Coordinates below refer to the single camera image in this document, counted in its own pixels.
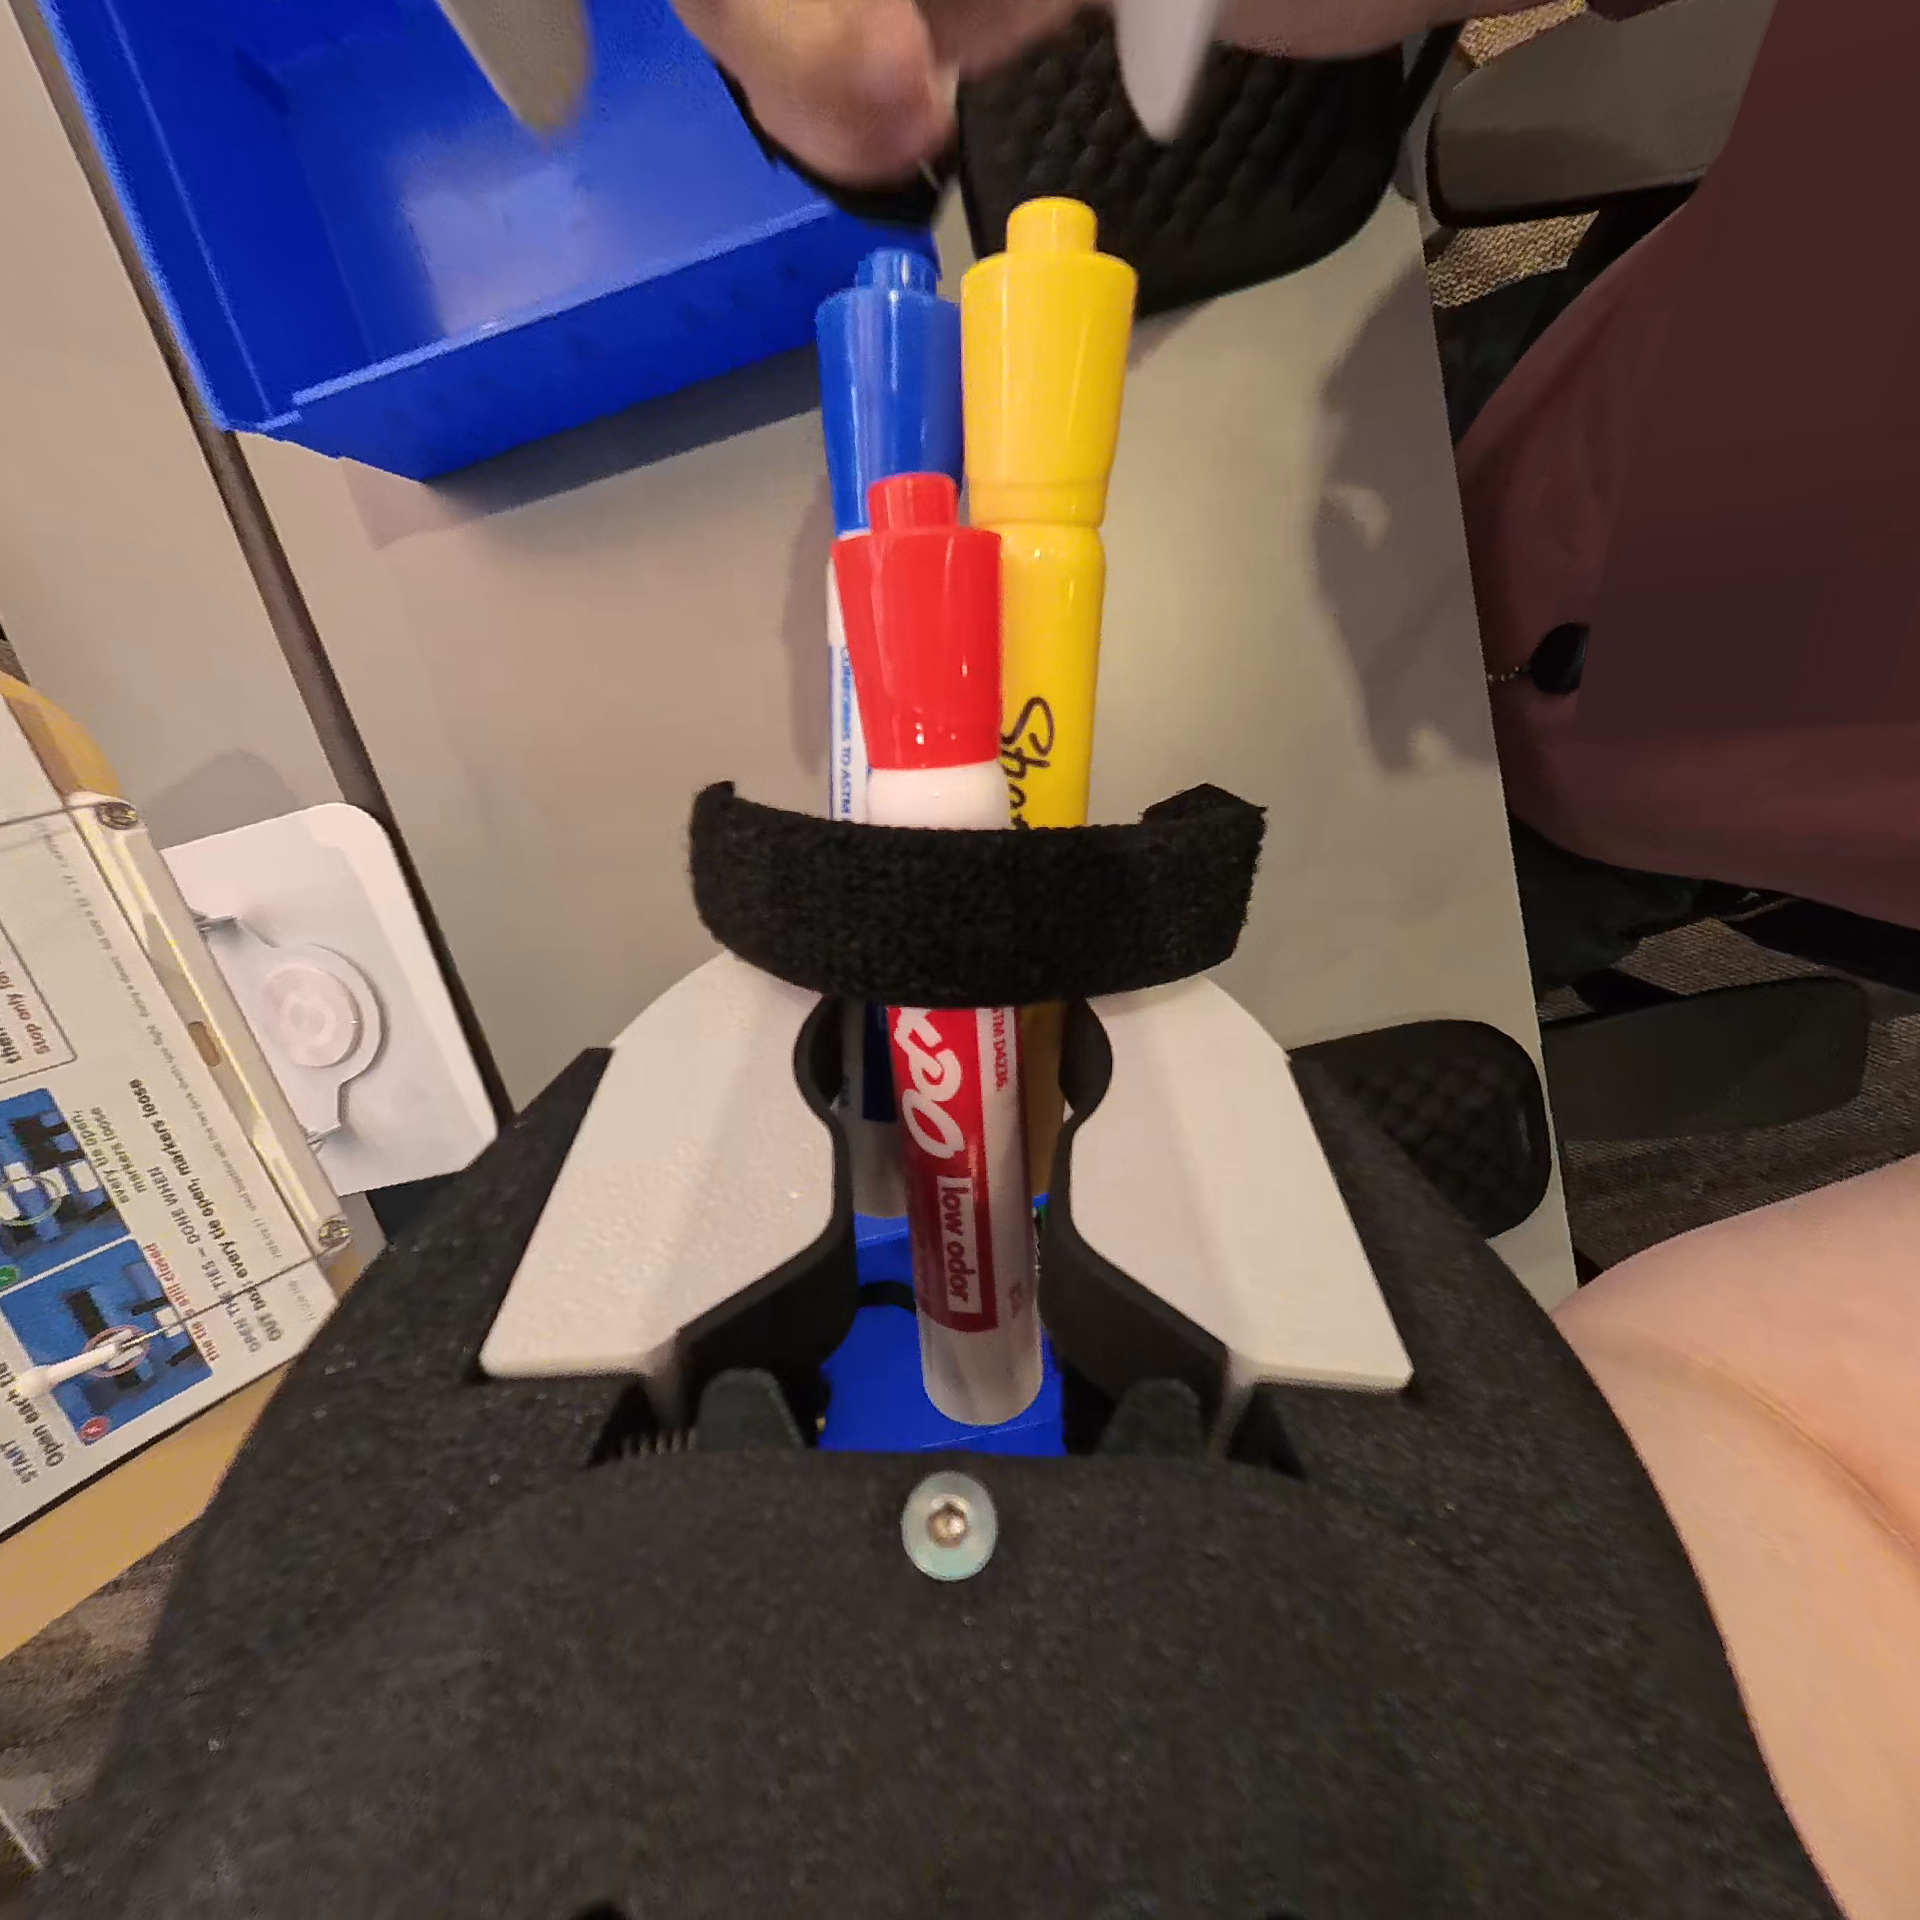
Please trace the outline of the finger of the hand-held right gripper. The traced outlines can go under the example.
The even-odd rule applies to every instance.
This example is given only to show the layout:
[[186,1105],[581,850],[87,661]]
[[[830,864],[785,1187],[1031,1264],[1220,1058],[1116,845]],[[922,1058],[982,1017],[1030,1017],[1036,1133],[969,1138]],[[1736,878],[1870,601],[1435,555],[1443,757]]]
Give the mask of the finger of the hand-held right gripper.
[[1139,129],[1180,139],[1211,56],[1220,3],[1111,3],[1116,72]]
[[437,3],[495,97],[541,137],[578,125],[595,77],[587,3]]

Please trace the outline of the black hook-and-loop tie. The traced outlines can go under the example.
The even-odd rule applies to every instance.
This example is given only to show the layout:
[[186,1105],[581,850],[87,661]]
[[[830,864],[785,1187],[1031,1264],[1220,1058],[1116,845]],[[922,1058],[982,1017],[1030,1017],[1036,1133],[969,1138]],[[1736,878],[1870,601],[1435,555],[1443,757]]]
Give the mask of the black hook-and-loop tie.
[[884,830],[744,800],[690,804],[686,864],[706,933],[784,983],[930,1010],[1158,991],[1234,956],[1265,808],[1205,783],[1138,822]]

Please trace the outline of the blue dry erase marker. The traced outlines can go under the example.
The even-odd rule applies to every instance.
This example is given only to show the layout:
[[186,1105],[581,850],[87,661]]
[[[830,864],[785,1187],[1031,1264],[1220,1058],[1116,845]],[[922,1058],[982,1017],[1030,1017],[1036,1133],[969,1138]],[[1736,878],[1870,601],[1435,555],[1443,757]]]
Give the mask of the blue dry erase marker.
[[[817,308],[816,339],[834,549],[843,549],[868,533],[877,481],[917,473],[962,480],[961,314],[941,297],[927,254],[888,247]],[[838,1113],[852,1152],[854,1212],[899,1221],[906,1187],[883,1027],[880,1008],[847,1007]]]

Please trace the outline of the black office chair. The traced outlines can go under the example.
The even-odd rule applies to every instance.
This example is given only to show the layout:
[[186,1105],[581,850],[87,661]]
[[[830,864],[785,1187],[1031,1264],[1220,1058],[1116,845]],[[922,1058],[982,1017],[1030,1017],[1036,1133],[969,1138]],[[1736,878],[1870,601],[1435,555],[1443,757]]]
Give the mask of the black office chair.
[[1774,900],[1734,924],[1814,975],[1694,992],[1620,967],[1573,977],[1580,1014],[1543,1027],[1561,1145],[1779,1129],[1861,1097],[1875,991],[1914,983],[1915,931],[1814,900]]

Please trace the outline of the red dry erase marker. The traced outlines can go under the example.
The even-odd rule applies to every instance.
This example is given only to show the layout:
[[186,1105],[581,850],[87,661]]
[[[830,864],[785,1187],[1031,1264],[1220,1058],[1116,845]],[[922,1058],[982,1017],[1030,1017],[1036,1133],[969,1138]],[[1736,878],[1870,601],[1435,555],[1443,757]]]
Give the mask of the red dry erase marker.
[[[961,524],[955,483],[870,488],[834,575],[868,756],[866,824],[1008,831],[999,769],[999,539]],[[930,1405],[997,1427],[1044,1387],[1021,1017],[955,997],[884,1008],[907,1240]]]

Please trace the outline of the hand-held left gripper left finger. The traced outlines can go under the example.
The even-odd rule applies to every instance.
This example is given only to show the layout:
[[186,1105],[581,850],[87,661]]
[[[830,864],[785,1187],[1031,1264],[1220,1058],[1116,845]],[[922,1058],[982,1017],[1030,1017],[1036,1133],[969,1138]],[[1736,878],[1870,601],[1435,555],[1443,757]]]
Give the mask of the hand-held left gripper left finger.
[[658,1427],[688,1427],[720,1375],[765,1372],[808,1427],[858,1311],[838,1069],[837,1007],[733,954],[650,1005],[607,1052],[481,1371],[636,1381]]

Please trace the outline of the person's right hand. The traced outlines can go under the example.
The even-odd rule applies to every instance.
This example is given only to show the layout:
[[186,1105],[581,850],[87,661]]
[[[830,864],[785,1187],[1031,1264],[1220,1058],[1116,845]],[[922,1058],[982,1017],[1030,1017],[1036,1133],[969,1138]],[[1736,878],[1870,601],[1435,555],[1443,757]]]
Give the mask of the person's right hand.
[[759,129],[840,184],[888,184],[941,156],[961,80],[1063,27],[1074,3],[678,3]]

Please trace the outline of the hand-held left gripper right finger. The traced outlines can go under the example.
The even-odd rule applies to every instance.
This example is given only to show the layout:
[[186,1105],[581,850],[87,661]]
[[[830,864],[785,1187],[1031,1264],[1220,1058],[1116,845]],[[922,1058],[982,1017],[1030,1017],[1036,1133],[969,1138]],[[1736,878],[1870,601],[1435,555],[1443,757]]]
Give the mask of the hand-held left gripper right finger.
[[1074,1005],[1044,1212],[1044,1329],[1108,1402],[1414,1377],[1285,1047],[1207,977]]

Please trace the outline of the white plastic base plate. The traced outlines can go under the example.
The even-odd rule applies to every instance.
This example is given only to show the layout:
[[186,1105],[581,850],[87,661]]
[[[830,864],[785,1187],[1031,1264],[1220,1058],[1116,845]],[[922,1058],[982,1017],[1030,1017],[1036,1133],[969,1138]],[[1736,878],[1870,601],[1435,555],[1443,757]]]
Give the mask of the white plastic base plate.
[[497,1119],[384,830],[322,804],[163,860],[338,1195],[462,1173]]

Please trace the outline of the person's left forearm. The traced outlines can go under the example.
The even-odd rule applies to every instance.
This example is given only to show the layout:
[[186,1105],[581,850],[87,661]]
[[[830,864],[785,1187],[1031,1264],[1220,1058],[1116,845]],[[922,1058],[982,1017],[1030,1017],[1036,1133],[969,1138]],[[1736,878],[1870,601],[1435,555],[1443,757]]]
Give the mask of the person's left forearm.
[[1917,1916],[1917,1164],[1714,1222],[1554,1311],[1635,1444],[1846,1916]]

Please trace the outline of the yellow highlighter marker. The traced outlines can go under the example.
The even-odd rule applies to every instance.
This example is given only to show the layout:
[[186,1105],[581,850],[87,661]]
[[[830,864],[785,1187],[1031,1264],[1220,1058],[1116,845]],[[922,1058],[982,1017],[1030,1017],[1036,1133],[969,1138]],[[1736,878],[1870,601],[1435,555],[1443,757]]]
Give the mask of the yellow highlighter marker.
[[1138,275],[1096,215],[1035,198],[961,285],[967,509],[999,537],[999,769],[1012,824],[1089,821],[1105,509]]

